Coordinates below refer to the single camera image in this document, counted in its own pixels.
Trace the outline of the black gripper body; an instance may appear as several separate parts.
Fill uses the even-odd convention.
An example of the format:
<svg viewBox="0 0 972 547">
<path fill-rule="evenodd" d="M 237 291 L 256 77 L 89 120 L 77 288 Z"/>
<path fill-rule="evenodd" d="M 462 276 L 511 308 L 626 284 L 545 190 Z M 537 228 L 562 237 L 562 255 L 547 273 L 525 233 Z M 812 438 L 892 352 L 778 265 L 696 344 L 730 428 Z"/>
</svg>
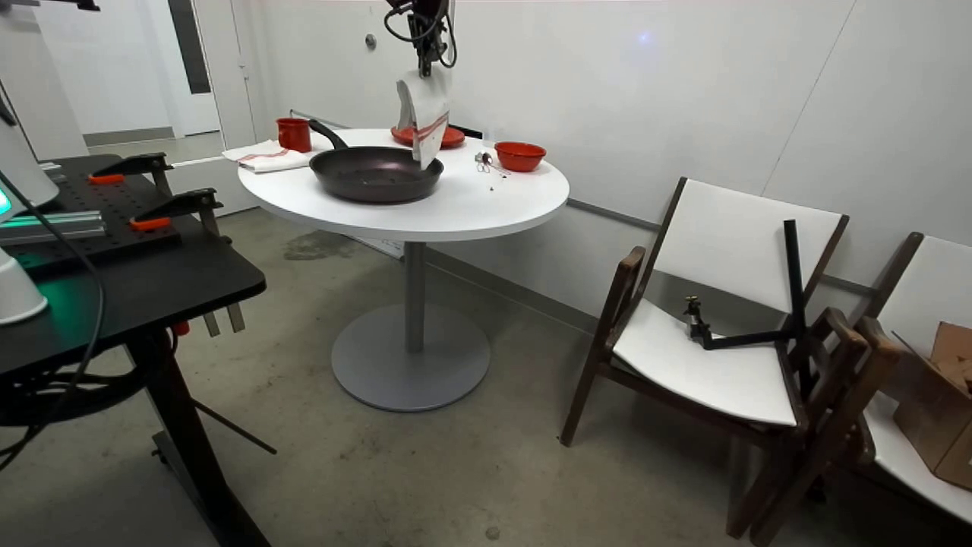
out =
<svg viewBox="0 0 972 547">
<path fill-rule="evenodd" d="M 417 51 L 417 71 L 428 77 L 434 63 L 458 63 L 454 13 L 455 0 L 385 0 L 382 27 Z"/>
</svg>

